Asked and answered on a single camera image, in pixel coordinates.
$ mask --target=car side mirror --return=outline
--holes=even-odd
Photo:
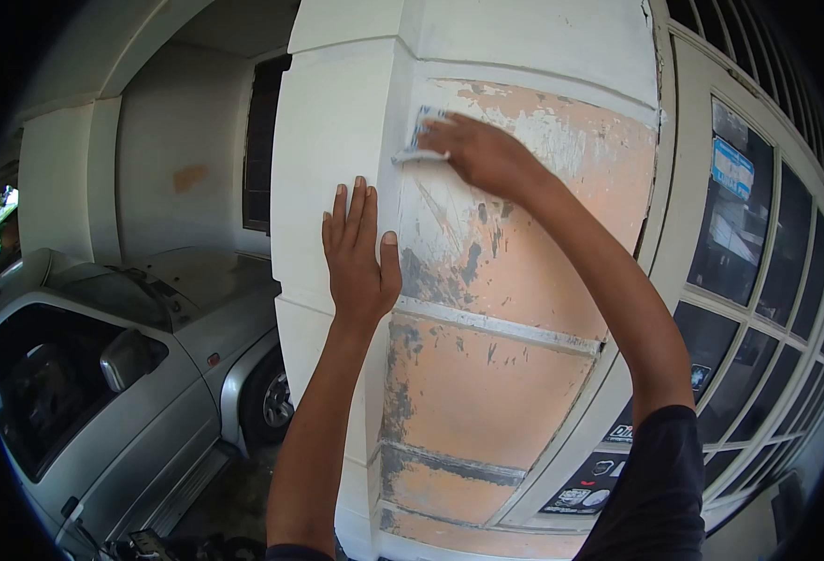
[[[135,329],[119,333],[100,354],[103,377],[115,393],[128,389],[141,376],[152,372],[158,364],[150,342]]]

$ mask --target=dark shirt sleeve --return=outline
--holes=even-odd
[[[654,411],[633,435],[630,457],[575,559],[702,558],[704,463],[695,412]]]
[[[283,544],[265,550],[265,561],[334,561],[331,555],[306,546]]]

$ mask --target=car window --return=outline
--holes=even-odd
[[[125,272],[114,271],[96,263],[79,263],[52,272],[45,283],[48,288],[85,302],[125,320],[171,331],[171,319],[165,304],[152,289]]]
[[[46,304],[20,309],[0,325],[0,432],[32,481],[115,396],[100,354],[121,332]]]

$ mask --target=blue sticker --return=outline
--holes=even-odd
[[[710,175],[742,200],[748,200],[754,183],[754,165],[720,137],[714,138],[714,159]]]

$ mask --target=car wheel rim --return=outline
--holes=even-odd
[[[291,405],[291,388],[287,385],[287,373],[281,372],[275,376],[265,390],[265,404],[263,417],[265,424],[271,428],[278,428],[287,424],[294,416],[294,406]]]

